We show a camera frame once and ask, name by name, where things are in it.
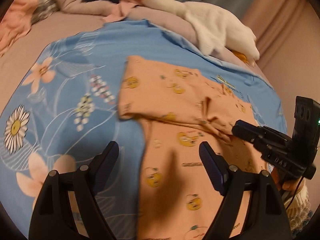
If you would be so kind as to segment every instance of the camera lens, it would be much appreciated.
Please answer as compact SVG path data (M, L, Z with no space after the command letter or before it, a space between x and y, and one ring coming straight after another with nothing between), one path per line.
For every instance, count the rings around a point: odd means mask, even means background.
M310 110L308 109L306 113L306 120L309 121L309 119L310 119Z
M304 117L304 106L301 106L300 108L300 117L301 119Z

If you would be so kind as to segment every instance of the metal screw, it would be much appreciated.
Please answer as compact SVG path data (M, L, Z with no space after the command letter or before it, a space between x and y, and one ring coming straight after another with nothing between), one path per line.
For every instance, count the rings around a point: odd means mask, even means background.
M229 170L231 170L231 171L235 172L235 171L237 171L237 170L238 170L238 167L237 167L237 166L235 166L235 165L230 165L230 166L229 166Z
M50 177L54 177L57 174L57 171L53 170L49 172Z
M265 176L265 177L268 177L268 176L270 176L270 173L269 173L269 171L266 171L266 170L262 170L262 171L261 171L261 173L262 173L262 175L263 175L263 176Z
M82 165L82 166L80 166L80 170L81 171L87 171L89 169L89 166L88 165Z

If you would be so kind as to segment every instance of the daisy center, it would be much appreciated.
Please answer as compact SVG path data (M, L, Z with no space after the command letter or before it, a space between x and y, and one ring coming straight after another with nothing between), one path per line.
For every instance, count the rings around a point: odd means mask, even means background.
M39 70L40 76L43 76L47 71L48 71L48 67L43 67Z
M16 135L19 132L20 127L21 127L21 122L19 120L14 121L11 126L11 134Z

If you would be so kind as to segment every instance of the blue floral blanket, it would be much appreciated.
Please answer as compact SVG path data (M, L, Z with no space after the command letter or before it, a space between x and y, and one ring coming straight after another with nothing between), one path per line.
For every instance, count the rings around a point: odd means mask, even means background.
M74 171L114 140L119 159L96 200L117 239L135 237L145 142L138 123L119 120L116 111L129 55L198 68L250 102L259 124L286 133L281 101L261 77L204 57L181 36L147 20L107 24L53 42L0 117L0 201L24 235L48 171ZM81 223L76 211L75 219Z

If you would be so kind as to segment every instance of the wall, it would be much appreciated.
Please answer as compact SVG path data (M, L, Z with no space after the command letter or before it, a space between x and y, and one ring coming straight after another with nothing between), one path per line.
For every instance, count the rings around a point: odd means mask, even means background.
M297 95L320 102L320 19L307 4L282 46L262 70L283 102L288 134L294 127ZM320 151L315 160L318 170L307 181L312 210L320 204Z

